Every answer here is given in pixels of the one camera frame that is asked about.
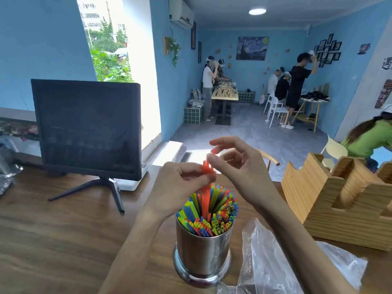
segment woman in green shirt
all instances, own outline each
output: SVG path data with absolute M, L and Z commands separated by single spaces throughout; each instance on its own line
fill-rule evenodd
M 341 144 L 347 148 L 350 157 L 365 158 L 366 167 L 376 172 L 378 162 L 370 156 L 376 148 L 392 145 L 392 105 L 379 116 L 352 129 Z

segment white t-shirt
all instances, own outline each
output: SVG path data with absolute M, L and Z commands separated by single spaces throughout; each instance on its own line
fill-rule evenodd
M 267 93 L 268 94 L 275 92 L 275 87 L 277 85 L 277 80 L 278 80 L 278 78 L 277 78 L 277 76 L 275 74 L 272 74 L 270 76 L 270 78 L 268 79 L 268 88 L 267 88 L 267 90 L 268 90 Z
M 213 87 L 213 77 L 208 74 L 208 72 L 212 72 L 210 67 L 205 66 L 203 70 L 203 88 L 212 88 Z

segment starry night painting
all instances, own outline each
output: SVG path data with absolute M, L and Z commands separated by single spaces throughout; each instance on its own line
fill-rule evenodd
M 238 37 L 237 60 L 264 61 L 269 37 Z

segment gray pants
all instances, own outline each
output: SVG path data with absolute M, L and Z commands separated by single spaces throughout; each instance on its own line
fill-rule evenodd
M 203 119 L 206 120 L 210 117 L 211 106 L 213 105 L 213 101 L 211 99 L 211 97 L 213 95 L 213 89 L 212 88 L 203 88 L 203 94 L 204 94 Z

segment stacked wooden pieces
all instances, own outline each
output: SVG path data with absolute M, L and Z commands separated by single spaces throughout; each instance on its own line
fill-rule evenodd
M 314 237 L 389 251 L 392 246 L 392 162 L 377 174 L 364 161 L 340 158 L 332 173 L 310 153 L 282 180 L 287 203 Z
M 238 91 L 233 88 L 231 82 L 223 82 L 215 89 L 213 97 L 238 98 Z

